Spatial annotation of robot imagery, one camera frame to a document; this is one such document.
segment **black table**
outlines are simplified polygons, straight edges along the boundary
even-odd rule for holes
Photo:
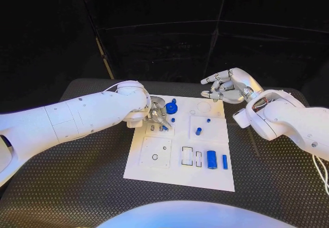
[[[60,100],[102,91],[117,82],[78,79]],[[141,83],[151,94],[171,96],[200,97],[209,88],[187,83]],[[307,105],[298,91],[284,90]],[[30,159],[0,201],[0,226],[94,227],[141,205],[196,200],[241,207],[297,227],[329,227],[329,196],[311,156],[287,137],[265,141],[249,127],[239,128],[232,114],[244,106],[223,104],[235,192],[122,179],[134,129],[120,123]]]

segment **white cable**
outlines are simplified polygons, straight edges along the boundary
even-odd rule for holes
[[[319,160],[319,162],[320,162],[320,164],[322,164],[322,167],[323,167],[323,169],[324,169],[324,178],[323,178],[323,175],[322,175],[322,172],[320,172],[317,163],[316,163],[316,158],[317,158],[317,160]],[[324,190],[326,190],[326,193],[327,193],[327,195],[329,195],[327,168],[326,168],[326,166],[324,166],[324,164],[323,164],[323,162],[322,162],[322,160],[320,160],[319,157],[316,157],[314,155],[311,155],[311,159],[313,159],[314,167],[316,167],[317,172],[319,172],[319,175],[320,175],[320,179],[322,179],[322,181],[323,181],[323,183],[324,183]]]
[[[122,83],[122,82],[120,82],[120,83],[111,85],[111,86],[104,90],[104,92],[108,91],[112,87],[115,87],[115,86],[117,86],[118,84],[121,84],[121,83]]]

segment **robotic hand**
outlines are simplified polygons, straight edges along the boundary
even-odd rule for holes
[[[221,71],[200,81],[213,82],[200,95],[231,104],[247,101],[234,115],[238,125],[252,126],[258,135],[272,140],[285,135],[296,145],[329,161],[329,109],[306,108],[283,90],[265,90],[239,68]]]
[[[107,91],[115,85],[118,92]],[[164,100],[150,97],[137,81],[115,85],[101,93],[0,115],[0,186],[37,153],[121,121],[130,128],[140,127],[143,121],[158,122],[170,128]]]

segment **textured mat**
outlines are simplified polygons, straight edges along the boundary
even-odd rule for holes
[[[117,82],[78,79],[62,100],[95,93]],[[209,87],[141,83],[151,94],[189,97],[200,97]],[[284,90],[307,104],[298,91]],[[231,116],[244,105],[223,105],[235,192],[122,179],[134,129],[120,123],[57,145],[24,164],[0,201],[0,227],[95,227],[127,210],[166,200],[222,203],[297,227],[329,227],[329,197],[311,156],[287,137],[268,142],[251,128],[238,127]]]

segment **small blue object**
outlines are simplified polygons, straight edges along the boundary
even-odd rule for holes
[[[196,134],[196,135],[200,135],[200,131],[202,131],[202,128],[197,127],[197,130],[196,130],[195,134]]]
[[[206,161],[208,161],[208,168],[215,170],[218,168],[218,159],[216,159],[216,152],[206,151]]]
[[[225,154],[222,155],[222,167],[225,170],[228,169],[228,157]]]
[[[177,112],[176,99],[173,98],[171,102],[166,104],[166,113],[174,114]]]

